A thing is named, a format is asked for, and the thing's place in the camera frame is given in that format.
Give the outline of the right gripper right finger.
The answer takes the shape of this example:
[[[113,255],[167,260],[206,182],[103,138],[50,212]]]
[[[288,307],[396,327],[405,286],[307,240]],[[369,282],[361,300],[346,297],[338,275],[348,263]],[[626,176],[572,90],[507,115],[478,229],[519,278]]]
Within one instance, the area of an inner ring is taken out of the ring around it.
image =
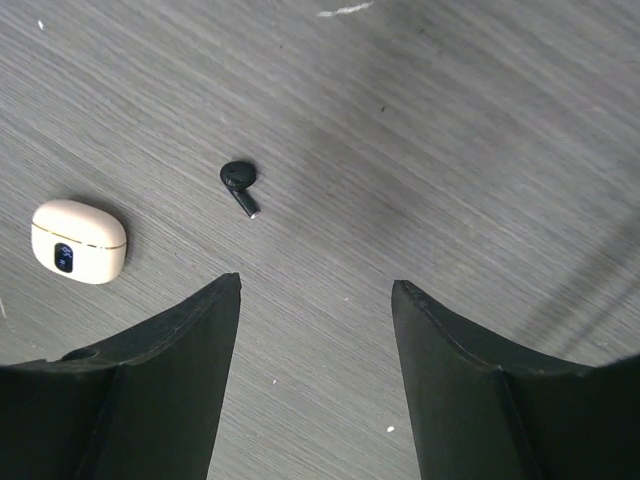
[[[639,359],[598,367],[542,354],[407,280],[392,316],[424,479],[635,479]]]

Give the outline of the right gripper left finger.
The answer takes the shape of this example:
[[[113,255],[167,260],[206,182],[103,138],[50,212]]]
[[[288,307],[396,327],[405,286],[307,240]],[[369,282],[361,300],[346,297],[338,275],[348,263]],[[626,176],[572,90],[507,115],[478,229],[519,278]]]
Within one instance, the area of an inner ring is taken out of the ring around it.
[[[203,479],[238,330],[227,273],[56,361],[1,369],[5,479]]]

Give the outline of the beige earbud charging case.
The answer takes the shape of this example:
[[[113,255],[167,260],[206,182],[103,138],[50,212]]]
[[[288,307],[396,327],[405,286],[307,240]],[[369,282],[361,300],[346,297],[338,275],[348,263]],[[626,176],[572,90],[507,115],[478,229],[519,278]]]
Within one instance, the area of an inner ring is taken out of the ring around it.
[[[127,234],[113,215],[78,201],[57,199],[33,214],[31,247],[46,269],[80,283],[102,285],[123,269]]]

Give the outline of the black earbud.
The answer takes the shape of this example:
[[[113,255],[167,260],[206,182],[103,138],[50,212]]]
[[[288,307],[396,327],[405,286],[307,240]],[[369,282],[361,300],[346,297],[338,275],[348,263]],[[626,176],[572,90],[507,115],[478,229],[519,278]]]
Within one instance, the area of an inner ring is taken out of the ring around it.
[[[257,180],[255,165],[248,160],[234,160],[222,166],[219,176],[247,216],[250,219],[255,219],[260,213],[260,207],[248,192],[248,189]]]

